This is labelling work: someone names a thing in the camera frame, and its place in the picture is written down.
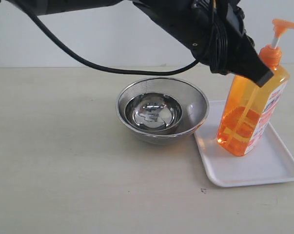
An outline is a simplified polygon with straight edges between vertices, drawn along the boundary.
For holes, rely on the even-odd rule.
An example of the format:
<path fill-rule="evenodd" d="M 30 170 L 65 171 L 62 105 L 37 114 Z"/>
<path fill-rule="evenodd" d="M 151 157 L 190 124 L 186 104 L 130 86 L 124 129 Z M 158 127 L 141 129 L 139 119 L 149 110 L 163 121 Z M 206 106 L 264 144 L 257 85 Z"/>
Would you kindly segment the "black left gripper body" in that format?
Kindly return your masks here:
<path fill-rule="evenodd" d="M 165 72 L 175 75 L 198 63 L 212 73 L 246 75 L 249 39 L 237 0 L 143 0 L 141 10 L 191 52 L 194 62 Z"/>

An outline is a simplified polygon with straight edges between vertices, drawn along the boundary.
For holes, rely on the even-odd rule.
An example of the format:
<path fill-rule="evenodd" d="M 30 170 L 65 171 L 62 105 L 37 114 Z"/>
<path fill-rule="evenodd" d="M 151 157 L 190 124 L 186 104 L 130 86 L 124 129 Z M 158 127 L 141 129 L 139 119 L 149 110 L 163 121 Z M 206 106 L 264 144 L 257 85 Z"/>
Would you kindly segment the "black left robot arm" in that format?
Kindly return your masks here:
<path fill-rule="evenodd" d="M 161 72 L 124 70 L 90 62 L 60 41 L 39 19 L 40 16 L 89 9 L 112 8 L 118 0 L 13 0 L 11 4 L 32 22 L 62 51 L 90 68 L 113 74 L 160 76 Z M 168 71 L 175 75 L 201 63 L 213 74 L 235 74 L 262 87 L 272 77 L 272 70 L 254 48 L 244 26 L 244 12 L 236 0 L 133 0 L 131 4 L 162 30 L 187 48 L 194 61 Z"/>

